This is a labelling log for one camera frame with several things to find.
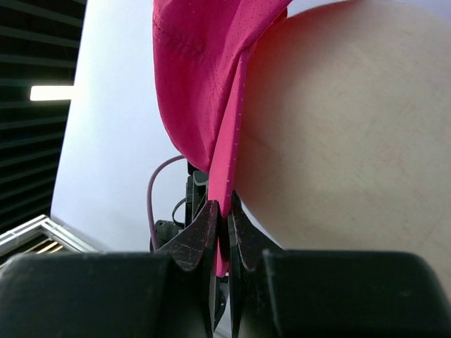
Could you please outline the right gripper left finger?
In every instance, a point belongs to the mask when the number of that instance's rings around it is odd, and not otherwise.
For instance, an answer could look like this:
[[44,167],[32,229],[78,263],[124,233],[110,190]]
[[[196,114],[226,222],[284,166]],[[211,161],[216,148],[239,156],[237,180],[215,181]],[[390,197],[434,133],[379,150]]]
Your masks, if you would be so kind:
[[211,337],[218,204],[154,253],[21,254],[1,270],[2,337]]

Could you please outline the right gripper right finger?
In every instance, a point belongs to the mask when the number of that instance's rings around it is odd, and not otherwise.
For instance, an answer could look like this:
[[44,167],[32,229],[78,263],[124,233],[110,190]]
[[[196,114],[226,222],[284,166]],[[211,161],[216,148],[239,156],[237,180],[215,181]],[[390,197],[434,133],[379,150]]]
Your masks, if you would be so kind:
[[285,250],[237,196],[228,234],[234,337],[450,336],[450,302],[417,255]]

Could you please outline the magenta baseball cap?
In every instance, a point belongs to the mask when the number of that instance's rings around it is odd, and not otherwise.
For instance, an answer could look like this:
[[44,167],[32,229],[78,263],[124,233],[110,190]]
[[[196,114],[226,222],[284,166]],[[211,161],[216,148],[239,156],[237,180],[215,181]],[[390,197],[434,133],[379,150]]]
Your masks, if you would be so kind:
[[288,2],[155,1],[156,96],[174,147],[209,176],[207,198],[230,211],[249,59]]

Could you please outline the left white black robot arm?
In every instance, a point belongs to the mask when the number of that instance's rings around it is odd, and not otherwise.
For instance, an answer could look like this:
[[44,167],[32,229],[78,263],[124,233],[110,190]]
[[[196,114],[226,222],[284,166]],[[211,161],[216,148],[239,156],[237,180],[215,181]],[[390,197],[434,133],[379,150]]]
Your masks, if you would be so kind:
[[206,193],[209,185],[209,174],[198,170],[187,162],[187,183],[185,197],[174,207],[170,220],[155,220],[153,213],[152,194],[158,174],[168,165],[185,160],[184,156],[175,156],[159,165],[152,173],[147,185],[147,217],[150,231],[149,250],[155,252],[172,238],[179,235],[197,217],[206,203]]

